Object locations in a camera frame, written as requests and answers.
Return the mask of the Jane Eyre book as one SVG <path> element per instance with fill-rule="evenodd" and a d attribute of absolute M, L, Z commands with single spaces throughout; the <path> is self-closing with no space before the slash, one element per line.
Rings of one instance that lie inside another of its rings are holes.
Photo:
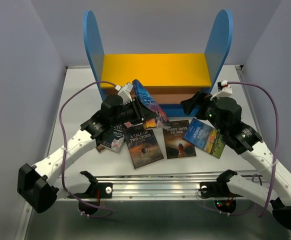
<path fill-rule="evenodd" d="M 154 129 L 154 128 L 162 128 L 169 129 L 170 121 L 164 110 L 160 107 L 160 105 L 156 102 L 156 100 L 150 95 L 150 93 L 146 90 L 146 88 L 141 84 L 141 82 L 137 79 L 132 81 L 133 89 L 135 95 L 141 101 L 141 103 L 155 113 L 155 117 L 152 119 L 146 120 L 143 123 L 144 129 Z"/>

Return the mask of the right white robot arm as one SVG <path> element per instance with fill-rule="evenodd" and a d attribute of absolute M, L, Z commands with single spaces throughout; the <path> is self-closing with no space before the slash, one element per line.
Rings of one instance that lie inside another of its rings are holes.
<path fill-rule="evenodd" d="M 242 107 L 231 97 L 217 98 L 201 91 L 180 104 L 186 115 L 198 107 L 195 117 L 209 121 L 222 135 L 225 144 L 270 184 L 266 188 L 233 173 L 230 178 L 215 183 L 216 191 L 221 195 L 231 192 L 264 206 L 279 224 L 291 230 L 291 173 L 271 153 L 258 132 L 242 121 Z"/>

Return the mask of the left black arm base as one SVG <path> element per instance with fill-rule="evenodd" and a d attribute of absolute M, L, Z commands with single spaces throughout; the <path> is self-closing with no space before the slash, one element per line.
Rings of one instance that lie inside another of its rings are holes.
<path fill-rule="evenodd" d="M 78 201 L 78 210 L 82 216 L 87 218 L 106 218 L 113 214 L 113 211 L 102 206 L 102 199 L 111 199 L 113 184 L 111 182 L 99 182 L 90 172 L 80 172 L 82 177 L 88 180 L 87 187 L 75 190 L 74 193 L 67 193 L 67 197 Z"/>

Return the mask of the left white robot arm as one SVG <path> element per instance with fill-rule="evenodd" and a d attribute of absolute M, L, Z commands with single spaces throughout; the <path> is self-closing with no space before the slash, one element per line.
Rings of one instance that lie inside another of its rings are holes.
<path fill-rule="evenodd" d="M 24 164 L 18 170 L 17 192 L 37 212 L 48 210 L 58 199 L 59 189 L 54 186 L 65 170 L 81 156 L 95 149 L 113 132 L 114 127 L 131 123 L 141 124 L 156 116 L 138 97 L 124 103 L 119 95 L 109 95 L 100 110 L 80 125 L 70 140 L 48 157 L 33 165 Z"/>

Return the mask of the A Tale of Two Cities book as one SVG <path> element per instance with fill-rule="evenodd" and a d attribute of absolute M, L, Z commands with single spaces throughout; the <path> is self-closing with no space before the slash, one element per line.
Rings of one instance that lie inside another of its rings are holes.
<path fill-rule="evenodd" d="M 153 130 L 132 126 L 124 131 L 124 139 L 135 170 L 164 159 Z"/>

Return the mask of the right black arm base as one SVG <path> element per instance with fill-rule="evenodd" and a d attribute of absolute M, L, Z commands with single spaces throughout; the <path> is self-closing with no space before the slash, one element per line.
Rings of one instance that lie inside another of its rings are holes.
<path fill-rule="evenodd" d="M 232 214 L 237 207 L 236 195 L 230 192 L 227 183 L 238 173 L 226 170 L 215 181 L 205 181 L 199 184 L 197 195 L 201 199 L 215 198 L 214 205 L 219 212 Z"/>

